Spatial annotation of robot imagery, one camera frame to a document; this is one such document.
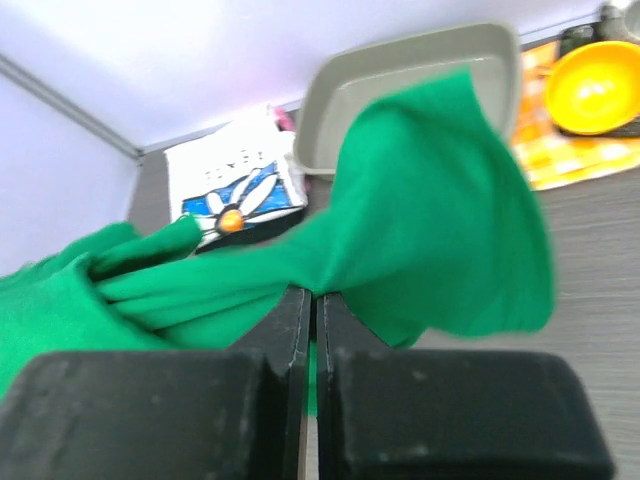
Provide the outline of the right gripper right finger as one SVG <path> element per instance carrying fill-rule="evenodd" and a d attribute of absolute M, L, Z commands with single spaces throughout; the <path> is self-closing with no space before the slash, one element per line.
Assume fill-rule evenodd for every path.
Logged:
<path fill-rule="evenodd" d="M 561 357 L 397 350 L 338 294 L 317 302 L 323 479 L 611 479 L 583 384 Z"/>

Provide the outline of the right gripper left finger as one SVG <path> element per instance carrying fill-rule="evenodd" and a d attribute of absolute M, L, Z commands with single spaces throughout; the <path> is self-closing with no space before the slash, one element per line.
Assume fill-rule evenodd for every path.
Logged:
<path fill-rule="evenodd" d="M 56 352 L 1 406 L 5 479 L 300 479 L 312 296 L 230 347 Z"/>

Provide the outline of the green t shirt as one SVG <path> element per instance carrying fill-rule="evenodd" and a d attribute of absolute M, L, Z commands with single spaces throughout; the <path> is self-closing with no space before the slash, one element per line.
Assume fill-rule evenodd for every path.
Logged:
<path fill-rule="evenodd" d="M 200 255 L 200 239 L 190 217 L 116 223 L 3 277 L 2 388 L 47 352 L 225 348 L 289 286 L 340 293 L 399 348 L 536 332 L 554 307 L 540 208 L 464 70 L 364 109 L 328 206 L 275 242 Z"/>

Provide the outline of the grey plastic tray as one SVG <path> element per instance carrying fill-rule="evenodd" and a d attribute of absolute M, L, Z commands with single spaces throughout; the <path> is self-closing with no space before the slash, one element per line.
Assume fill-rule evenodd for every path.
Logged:
<path fill-rule="evenodd" d="M 334 176 L 350 125 L 377 98 L 467 68 L 484 114 L 504 138 L 521 98 L 521 49 L 501 23 L 461 25 L 347 50 L 324 63 L 296 117 L 294 155 L 311 176 Z"/>

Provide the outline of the orange bowl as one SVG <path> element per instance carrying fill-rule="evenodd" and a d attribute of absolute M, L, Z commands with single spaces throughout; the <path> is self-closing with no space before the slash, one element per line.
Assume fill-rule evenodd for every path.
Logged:
<path fill-rule="evenodd" d="M 623 41 L 585 45 L 547 71 L 545 106 L 556 126 L 599 135 L 639 115 L 639 46 Z"/>

